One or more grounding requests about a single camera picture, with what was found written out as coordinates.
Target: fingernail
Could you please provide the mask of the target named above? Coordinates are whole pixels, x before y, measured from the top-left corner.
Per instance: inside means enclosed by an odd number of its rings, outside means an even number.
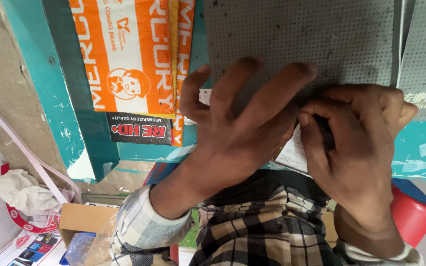
[[[199,67],[196,71],[198,73],[205,73],[210,69],[210,67],[207,64],[203,64],[201,67]]]
[[[317,65],[314,62],[306,62],[304,63],[305,67],[307,68],[308,72],[310,74],[316,74],[317,73]]]
[[[308,115],[305,114],[305,113],[300,113],[299,114],[299,123],[300,123],[301,128],[306,127],[309,123]]]
[[[262,55],[256,55],[253,56],[253,58],[256,59],[256,61],[259,63],[264,63],[264,61],[266,60]]]

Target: person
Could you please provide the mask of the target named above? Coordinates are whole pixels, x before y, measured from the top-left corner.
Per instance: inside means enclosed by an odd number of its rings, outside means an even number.
[[[169,246],[195,226],[191,209],[199,202],[190,265],[423,265],[390,214],[393,143],[416,107],[401,90],[360,84],[334,86],[298,108],[292,97],[317,75],[305,63],[285,66],[233,113],[235,95],[263,61],[234,63],[214,86],[210,106],[198,100],[210,68],[185,79],[180,110],[198,124],[197,147],[166,179],[126,198],[112,265],[175,265]],[[314,115],[328,120],[332,149]],[[297,120],[313,179],[258,170],[291,138]],[[334,249],[321,220],[329,198],[337,202]]]

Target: crumpled white tissue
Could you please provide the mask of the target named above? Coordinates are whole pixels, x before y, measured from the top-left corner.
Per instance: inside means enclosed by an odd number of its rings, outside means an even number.
[[[58,212],[62,205],[53,193],[39,186],[36,178],[22,169],[9,170],[0,176],[0,198],[27,216]]]

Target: orange packet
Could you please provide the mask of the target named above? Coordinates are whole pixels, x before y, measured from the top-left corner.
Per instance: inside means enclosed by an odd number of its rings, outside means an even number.
[[[69,0],[95,111],[175,117],[168,0]]]
[[[178,55],[177,55],[177,98],[175,118],[173,121],[174,145],[182,146],[184,117],[179,110],[182,84],[190,67],[192,49],[193,16],[195,0],[180,0],[178,7]]]

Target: plaid shirt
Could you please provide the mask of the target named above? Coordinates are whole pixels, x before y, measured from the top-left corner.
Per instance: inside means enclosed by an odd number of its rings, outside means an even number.
[[[110,249],[113,266],[176,265],[169,259],[169,246],[195,226],[191,212],[176,220],[158,215],[150,190],[151,185],[136,190],[119,210]],[[283,186],[267,201],[202,206],[190,265],[423,265],[408,244],[387,260],[340,240],[331,249],[321,219],[325,212],[324,205]]]

